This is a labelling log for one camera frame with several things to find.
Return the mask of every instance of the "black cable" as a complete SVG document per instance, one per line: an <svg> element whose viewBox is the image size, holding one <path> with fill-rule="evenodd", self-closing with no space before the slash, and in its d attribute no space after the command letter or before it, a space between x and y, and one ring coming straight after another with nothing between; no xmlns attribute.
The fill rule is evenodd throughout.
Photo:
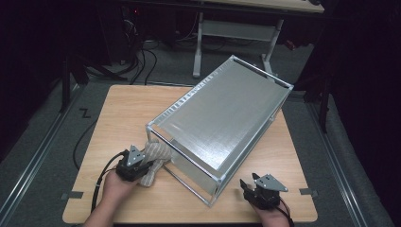
<svg viewBox="0 0 401 227"><path fill-rule="evenodd" d="M188 34L187 34L186 36L184 36L184 37L181 38L180 40L176 40L176 42L185 41L185 40L189 40L189 39L193 39L193 38L197 38L197 37L198 37L198 36L190 37L190 35L192 35L192 32L193 32L194 29L195 29L195 26L197 25L198 16L199 16L199 13L197 12L197 13L195 14L195 20L194 20L194 24L193 24L192 27L191 27L191 30L189 30L189 32L188 32Z"/></svg>
<svg viewBox="0 0 401 227"><path fill-rule="evenodd" d="M257 40L245 40L245 39L227 39L227 44L236 45L236 46L249 46L261 43L261 41Z"/></svg>
<svg viewBox="0 0 401 227"><path fill-rule="evenodd" d="M126 74L126 73L130 72L132 69L134 69L137 66L137 64L138 64L138 62L135 59L133 59L131 61L131 64L127 68L122 69L121 71L115 72L114 74L118 75L118 76ZM85 68L85 71L87 73L89 73L90 75L93 75L93 76L97 76L97 77L104 77L105 76L104 74L97 73L97 72L89 69L88 67Z"/></svg>
<svg viewBox="0 0 401 227"><path fill-rule="evenodd" d="M212 41L212 42L216 42L216 41L219 41L220 40L220 37L214 37L214 38L210 38L210 39L204 39L205 41ZM227 39L225 39L225 38L223 38L222 39L222 45L221 46L219 46L219 47L217 47L217 48L208 48L206 45L206 42L202 42L202 48L204 48L204 49L207 49L207 50L210 50L210 51L217 51L217 50L220 50L222 47L224 47L226 44L227 44Z"/></svg>
<svg viewBox="0 0 401 227"><path fill-rule="evenodd" d="M143 50L147 51L148 53L150 53L150 54L153 55L153 57L154 57L154 64L153 64L153 66L151 67L150 71L148 72L147 76L145 77L145 85L147 85L147 84L148 84L148 77L150 76L151 72L153 72L153 69L154 69L154 67L156 66L157 57L156 57L156 55L155 55L153 52L151 52L150 50L147 50L147 49L143 49Z"/></svg>
<svg viewBox="0 0 401 227"><path fill-rule="evenodd" d="M284 215L284 217L287 218L288 220L288 224L289 227L293 227L294 226L294 221L291 218L291 213L289 212L289 208L287 206L287 204L283 201L283 199L280 197L280 201L284 204L284 206L286 207L287 212L285 212L284 210L282 210L281 208L279 208L278 206L276 206L275 208Z"/></svg>
<svg viewBox="0 0 401 227"><path fill-rule="evenodd" d="M77 170L79 170L79 165L77 163L77 149L78 149L78 145L80 143L80 141L83 139L83 136L85 136L85 134L88 132L89 129L91 129L94 124L97 122L97 119L83 132L83 134L80 136L79 140L77 141L74 150L73 150L73 161L74 161L74 166L77 168Z"/></svg>
<svg viewBox="0 0 401 227"><path fill-rule="evenodd" d="M149 43L156 43L155 46L153 47L147 47L147 50L151 50L151 49L156 49L157 47L159 47L160 45L160 41L158 40L154 40L154 41L144 41L143 44L149 44Z"/></svg>
<svg viewBox="0 0 401 227"><path fill-rule="evenodd" d="M186 40L176 41L176 44L182 47L191 47L197 44L197 37L191 37Z"/></svg>
<svg viewBox="0 0 401 227"><path fill-rule="evenodd" d="M109 170L107 170L107 168L109 167L109 165L110 165L116 158L118 158L119 156L122 156L122 155L126 154L127 152L128 152L127 150L124 150L124 151L121 151L121 152L119 152L118 154L116 154L116 155L109 161L109 163L107 163L107 165L104 166L103 170L101 171L100 176L99 176L99 178L97 179L97 182L96 182L95 191L94 191L94 196L92 197L92 208L91 208L91 213L94 212L94 210L95 210L95 208L96 208L97 196L98 196L98 194L99 194L99 189L100 189L101 182L103 181L103 176L104 176L104 174L106 174L106 173L109 171Z"/></svg>
<svg viewBox="0 0 401 227"><path fill-rule="evenodd" d="M138 58L138 61L141 62L142 68L141 68L141 70L139 70L139 72L137 72L137 73L132 77L131 82L130 82L130 85L133 85L133 84L134 84L134 82L139 78L139 75L141 75L142 71L144 71L144 69L145 69L146 60L145 60L145 53L144 53L144 50L143 50L143 49L141 49L141 53L142 53L142 58L143 58L144 62L139 61L139 58Z"/></svg>

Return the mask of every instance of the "metal frame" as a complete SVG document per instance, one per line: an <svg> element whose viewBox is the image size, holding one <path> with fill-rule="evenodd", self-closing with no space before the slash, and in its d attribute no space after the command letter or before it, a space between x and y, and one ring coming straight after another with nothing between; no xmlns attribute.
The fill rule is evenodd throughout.
<svg viewBox="0 0 401 227"><path fill-rule="evenodd" d="M280 90L280 94L282 96L276 98L276 99L271 99L268 106L267 106L267 111L266 111L266 118L261 118L260 121L254 122L253 124L257 124L258 129L252 130L251 134L252 136L246 136L242 137L242 139L238 140L235 144L236 148L239 149L230 149L229 150L229 155L224 157L224 162L227 162L230 160L231 164L229 166L225 167L218 167L216 168L215 166L212 166L210 163L207 163L206 161L203 161L203 158L201 156L197 157L197 155L190 150L191 145L197 144L199 141L190 141L189 144L187 145L189 147L185 147L181 145L181 141L177 141L177 138L174 138L175 136L180 137L179 135L181 134L178 132L178 134L168 134L168 137L164 137L164 128L163 125L165 126L170 126L172 123L174 125L174 120L172 122L169 122L168 119L176 113L177 110L181 110L184 108L184 103L187 104L187 102L190 100L190 98L201 91L201 88L203 86L206 86L206 84L210 84L212 80L216 79L216 77L221 76L224 79L227 80L230 77L233 77L234 75L232 74L225 74L222 75L220 72L225 71L226 69L231 69L231 67L244 67L246 69L251 70L253 72L252 76L253 79L256 79L254 81L258 81L260 83L260 80L257 79L257 77L264 77L265 80L270 80L270 86L277 86L281 87L281 89L285 90ZM152 134L161 139L163 142L165 142L167 145L169 145L173 150L175 150L178 154L176 156L177 158L175 159L175 164L174 161L169 164L172 165L171 169L169 166L164 166L165 170L167 170L172 176L174 176L180 183L182 183L187 189L189 189L191 192L193 192L198 198L200 198L206 205L209 207L213 205L213 203L217 200L218 196L220 193L223 191L225 188L226 184L231 180L231 178L234 176L236 171L239 169L241 166L242 162L246 159L248 154L251 152L257 141L262 137L264 132L267 130L267 128L270 126L272 121L275 119L275 116L277 115L278 111L281 109L282 105L284 104L284 101L286 100L287 96L289 95L290 91L292 90L293 85L286 83L278 78L276 78L273 75L270 75L263 70L260 70L253 65L250 65L240 59L238 59L235 56L232 56L229 60L227 60L225 63L223 63L217 70L215 70L209 77L204 79L199 83L199 85L195 86L191 91L189 91L187 94L185 94L183 97L178 99L175 103L173 103L169 108L167 108L164 112L160 113L158 116L156 116L152 121L147 123L146 125L146 130L148 134L148 140L151 141ZM186 118L183 119L183 122L185 120L192 121L193 118L197 118L195 115L192 118ZM206 124L207 122L201 121L201 124L203 125ZM182 128L180 131L185 131L185 130L191 130L191 128ZM210 151L213 152L213 147L204 147L201 150L206 150L206 153ZM186 175L188 177L188 182L182 179L181 174ZM200 187L201 192L197 189L194 189L194 186Z"/></svg>
<svg viewBox="0 0 401 227"><path fill-rule="evenodd" d="M258 26L251 24L229 23L221 21L203 20L203 13L200 13L198 25L197 50L195 51L194 70L192 76L199 78L201 76L201 39L202 36L219 36L238 38L246 40L256 40L270 42L266 54L262 54L262 62L265 71L272 74L270 57L276 45L283 19L278 20L276 26Z"/></svg>

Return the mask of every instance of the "desk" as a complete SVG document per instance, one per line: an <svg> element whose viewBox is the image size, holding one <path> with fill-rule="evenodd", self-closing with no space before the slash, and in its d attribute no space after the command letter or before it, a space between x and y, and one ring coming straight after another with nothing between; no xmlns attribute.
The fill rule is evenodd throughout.
<svg viewBox="0 0 401 227"><path fill-rule="evenodd" d="M102 168L131 144L142 149L147 141L145 124L183 96L190 88L163 86L112 86L79 170L63 220L82 223L90 214L96 180ZM115 216L118 223L255 223L258 216L242 198L239 179L251 183L251 173L272 174L288 188L281 193L296 222L317 219L313 200L301 195L307 188L283 114L280 112L247 160L228 183L212 208L206 206L164 169L150 188L138 186Z"/></svg>
<svg viewBox="0 0 401 227"><path fill-rule="evenodd" d="M269 9L284 9L303 12L319 12L323 13L322 5L315 6L309 1L300 0L204 0L211 3L233 4L249 7L260 7Z"/></svg>

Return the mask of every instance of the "glass box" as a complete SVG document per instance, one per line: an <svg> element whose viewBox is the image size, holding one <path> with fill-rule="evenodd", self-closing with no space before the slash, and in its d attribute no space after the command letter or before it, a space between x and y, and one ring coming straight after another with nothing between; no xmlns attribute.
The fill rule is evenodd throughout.
<svg viewBox="0 0 401 227"><path fill-rule="evenodd" d="M150 121L148 139L171 146L164 168L212 206L292 88L232 56Z"/></svg>

